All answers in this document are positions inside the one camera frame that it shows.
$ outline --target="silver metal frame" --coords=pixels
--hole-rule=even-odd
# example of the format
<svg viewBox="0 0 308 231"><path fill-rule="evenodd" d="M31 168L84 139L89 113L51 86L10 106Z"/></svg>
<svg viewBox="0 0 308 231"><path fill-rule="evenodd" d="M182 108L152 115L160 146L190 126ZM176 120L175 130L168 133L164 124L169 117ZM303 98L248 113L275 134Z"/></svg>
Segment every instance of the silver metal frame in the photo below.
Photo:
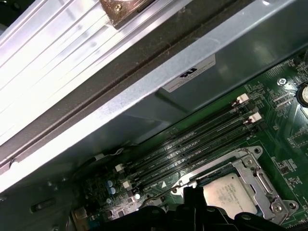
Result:
<svg viewBox="0 0 308 231"><path fill-rule="evenodd" d="M0 145L191 1L157 0L119 30L99 0L35 1L0 37Z"/></svg>
<svg viewBox="0 0 308 231"><path fill-rule="evenodd" d="M222 23L202 38L199 38L191 46L187 47L157 69L147 74L144 78L115 96L95 112L35 151L31 156L16 164L14 168L4 172L0 176L0 192L5 191L45 163L59 156L66 149L93 133L98 128L111 122L111 120L145 97L158 91L177 76L185 73L190 67L195 66L227 45L232 44L257 25L263 23L277 12L282 11L295 2L305 4L305 1L301 0L254 1L229 20ZM237 80L236 83L232 83L233 85L229 83L229 88L240 84L249 77L252 76Z"/></svg>
<svg viewBox="0 0 308 231"><path fill-rule="evenodd" d="M206 177L212 173L219 173L225 166L233 166L237 173L240 175L243 181L243 186L251 186L255 193L250 195L251 199L258 205L261 210L264 219L271 220L276 224L282 224L287 218L289 218L299 206L296 201L284 201L278 195L274 186L270 182L269 178L262 170L257 159L262 155L263 149L261 146L252 146L247 148L237 149L233 152L225 154L224 156L215 159L214 161L182 176L172 187L181 185L177 192L171 192L174 195L183 196L183 189L187 186L197 186L197 180ZM237 159L230 161L224 166L220 166L215 170L206 172L220 163L231 160L232 157ZM196 179L191 180L197 174L203 173Z"/></svg>

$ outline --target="white label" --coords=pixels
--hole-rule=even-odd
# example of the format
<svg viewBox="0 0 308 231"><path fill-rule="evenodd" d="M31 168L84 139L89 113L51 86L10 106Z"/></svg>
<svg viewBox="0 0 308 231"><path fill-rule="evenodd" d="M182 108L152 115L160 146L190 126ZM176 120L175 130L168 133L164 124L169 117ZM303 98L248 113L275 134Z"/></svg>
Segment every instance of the white label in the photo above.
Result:
<svg viewBox="0 0 308 231"><path fill-rule="evenodd" d="M179 77L176 77L174 80L166 84L163 89L166 91L173 92L174 90L178 89L180 86L184 85L185 83L191 81L193 78L197 77L210 67L214 66L216 64L215 55L208 57L207 59L203 60L196 66L192 67Z"/></svg>

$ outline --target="green circuit board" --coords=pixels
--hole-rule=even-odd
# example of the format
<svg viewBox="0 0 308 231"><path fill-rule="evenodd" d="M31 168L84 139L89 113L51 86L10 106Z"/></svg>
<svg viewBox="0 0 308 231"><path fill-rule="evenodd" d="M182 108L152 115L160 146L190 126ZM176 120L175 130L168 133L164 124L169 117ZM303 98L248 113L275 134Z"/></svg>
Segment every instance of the green circuit board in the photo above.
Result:
<svg viewBox="0 0 308 231"><path fill-rule="evenodd" d="M256 145L263 147L264 153L258 161L281 198L299 204L299 209L283 226L290 228L307 222L308 108L296 97L298 87L306 81L308 65L296 63L293 58L286 60L135 147L130 156L136 158L126 163L132 173L125 178L119 179L111 169L103 176L87 179L82 186L87 201L95 198L99 207L87 218L89 226L136 211L144 200L167 191L192 169L236 148ZM249 104L239 110L230 109L234 99L245 93ZM256 111L262 121L243 126L243 120ZM207 130L200 130L202 124ZM185 156L187 150L194 152ZM137 199L123 187L128 179L140 184ZM113 183L115 194L111 195L106 186L108 180ZM181 196L167 193L153 205L167 210L172 204L180 203Z"/></svg>

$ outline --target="ram slot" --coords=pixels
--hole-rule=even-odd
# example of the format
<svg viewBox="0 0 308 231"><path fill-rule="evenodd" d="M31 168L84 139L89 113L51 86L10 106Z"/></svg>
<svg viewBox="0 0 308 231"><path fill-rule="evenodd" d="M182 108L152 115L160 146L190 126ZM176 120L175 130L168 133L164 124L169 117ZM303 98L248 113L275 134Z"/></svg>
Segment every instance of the ram slot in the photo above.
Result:
<svg viewBox="0 0 308 231"><path fill-rule="evenodd" d="M168 150L164 153L161 153L160 155L156 155L150 161L144 162L138 168L131 168L130 172L134 173L134 172L144 171L145 169L151 167L154 162L156 162L156 163L161 162L164 159L166 159L166 157L168 157L169 155L172 155L172 154L175 154L175 153L180 154L182 152L181 150L185 149L185 147L188 147L192 143L194 143L194 145L196 145L197 143L199 143L201 141L199 139L203 139L204 137L213 133L213 130L217 130L218 128L222 127L223 125L230 123L231 120L233 120L237 117L238 117L238 115L233 114L231 117L225 118L224 120L220 121L218 124L208 123L206 125L200 126L199 128L197 128L194 131L194 135L190 136L189 139L185 140L182 143L178 142L178 144L176 146L174 146L173 148L171 148L170 150Z"/></svg>
<svg viewBox="0 0 308 231"><path fill-rule="evenodd" d="M236 109L244 109L244 107L238 106ZM227 119L233 119L239 116L235 109L232 108L230 105L225 106L224 108L210 114L205 119L201 120L197 124L190 126L188 129L182 131L181 133L177 134L177 137L181 136L180 138L173 138L165 141L155 148L148 151L148 154L145 157L142 157L142 160L139 160L135 163L129 164L129 167L133 169L140 169L143 168L144 165L151 163L153 160L160 158L166 154L169 154L176 150L178 145L181 145L182 142L189 141L193 139L196 135L199 135L199 132L206 132L207 126L211 125L212 127L216 124L214 122L220 124L221 117L229 116Z"/></svg>
<svg viewBox="0 0 308 231"><path fill-rule="evenodd" d="M151 186L152 184L156 183L157 181L159 181L163 178L169 177L169 176L175 174L176 172L179 172L179 171L187 168L188 166L196 165L198 162L202 161L204 158L206 158L210 154L212 154L216 151L219 151L221 148L224 148L224 147L228 146L229 144L232 144L232 143L238 141L239 139L242 139L242 138L249 136L250 133L251 133L251 131L248 128L245 128L245 129L242 130L241 133L237 134L236 136L233 136L233 138L227 139L227 141L225 141L225 142L220 142L220 145L215 146L213 149L208 150L207 148L204 148L205 151L202 151L200 153L200 155L196 156L195 158L186 160L183 163L181 163L177 166L174 166L174 167L168 169L167 171L165 171L165 172L163 172L163 173L161 173L157 176L151 176L151 178L149 180L140 182L139 184L137 184L137 186L139 188L147 188L148 186Z"/></svg>
<svg viewBox="0 0 308 231"><path fill-rule="evenodd" d="M219 127L216 130L212 130L211 132L203 135L202 137L199 137L196 141L194 141L192 144L189 144L185 147L183 147L182 149L177 151L177 155L171 159L168 159L165 162L160 163L159 165L152 165L153 167L148 168L146 171L142 172L139 175L139 178L142 179L146 176L148 176L149 174L154 174L160 170L162 170L163 168L171 165L172 163L179 161L195 152L198 152L199 150L205 148L208 146L209 143L218 140L219 138L228 135L229 133L233 132L234 130L243 127L243 122L237 121L234 122L232 124L230 124L229 122L229 126L225 127Z"/></svg>

